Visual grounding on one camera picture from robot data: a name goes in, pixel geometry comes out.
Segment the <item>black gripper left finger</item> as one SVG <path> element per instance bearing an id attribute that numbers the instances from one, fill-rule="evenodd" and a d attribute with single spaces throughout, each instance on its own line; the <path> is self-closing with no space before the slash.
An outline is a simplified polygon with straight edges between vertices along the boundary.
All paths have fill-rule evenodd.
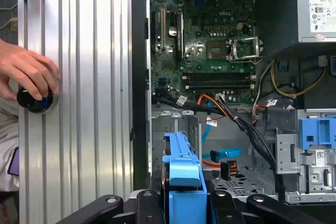
<path id="1" fill-rule="evenodd" d="M 161 223 L 160 196 L 152 190 L 137 190 L 128 200 L 104 195 L 59 223 Z"/>

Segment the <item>person's hand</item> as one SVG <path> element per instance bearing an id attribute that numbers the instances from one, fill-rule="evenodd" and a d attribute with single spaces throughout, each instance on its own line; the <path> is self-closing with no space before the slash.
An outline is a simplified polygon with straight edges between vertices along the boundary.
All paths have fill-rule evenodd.
<path id="1" fill-rule="evenodd" d="M 5 100 L 16 100 L 9 86 L 11 79 L 35 100 L 47 97 L 50 90 L 59 94 L 59 69 L 51 59 L 1 40 L 1 96 Z"/>

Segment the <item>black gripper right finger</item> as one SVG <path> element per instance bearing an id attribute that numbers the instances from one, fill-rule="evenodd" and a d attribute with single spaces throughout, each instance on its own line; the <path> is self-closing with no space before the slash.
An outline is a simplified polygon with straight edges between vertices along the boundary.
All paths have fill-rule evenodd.
<path id="1" fill-rule="evenodd" d="M 208 195 L 209 223 L 323 223 L 269 196 L 254 194 L 246 199 L 246 211 L 237 208 L 232 195 L 215 190 Z"/>

